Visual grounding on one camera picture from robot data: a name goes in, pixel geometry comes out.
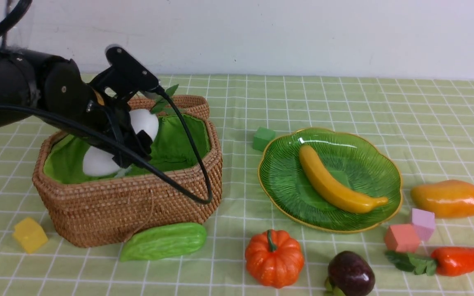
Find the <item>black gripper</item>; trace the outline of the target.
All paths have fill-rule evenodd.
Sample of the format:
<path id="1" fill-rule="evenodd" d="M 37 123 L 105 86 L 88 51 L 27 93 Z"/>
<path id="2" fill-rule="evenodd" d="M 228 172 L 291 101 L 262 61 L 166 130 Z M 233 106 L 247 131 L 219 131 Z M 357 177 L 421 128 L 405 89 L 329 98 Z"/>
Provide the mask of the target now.
<path id="1" fill-rule="evenodd" d="M 81 79 L 81 73 L 74 60 L 40 59 L 39 85 L 41 99 L 39 106 L 45 112 L 56 114 L 107 135 L 116 143 L 111 150 L 113 160 L 120 168 L 128 168 L 128 159 L 120 149 L 124 144 L 120 122 L 113 111 L 97 108 L 87 110 L 90 102 L 97 104 L 94 90 Z M 146 161 L 150 161 L 153 138 L 143 129 L 135 130 L 132 124 L 128 133 L 128 148 Z"/>

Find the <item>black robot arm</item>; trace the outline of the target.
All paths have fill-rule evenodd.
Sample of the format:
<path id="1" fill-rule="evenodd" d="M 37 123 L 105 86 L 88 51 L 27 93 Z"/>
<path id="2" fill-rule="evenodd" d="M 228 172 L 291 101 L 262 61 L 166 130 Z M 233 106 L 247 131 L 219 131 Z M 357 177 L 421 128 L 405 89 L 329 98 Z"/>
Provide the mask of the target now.
<path id="1" fill-rule="evenodd" d="M 120 146 L 150 160 L 155 137 L 135 131 L 129 100 L 158 79 L 120 46 L 109 46 L 105 56 L 109 67 L 85 83 L 73 60 L 30 49 L 0 51 L 0 127 L 36 116 L 111 153 L 121 167 L 133 160 Z"/>

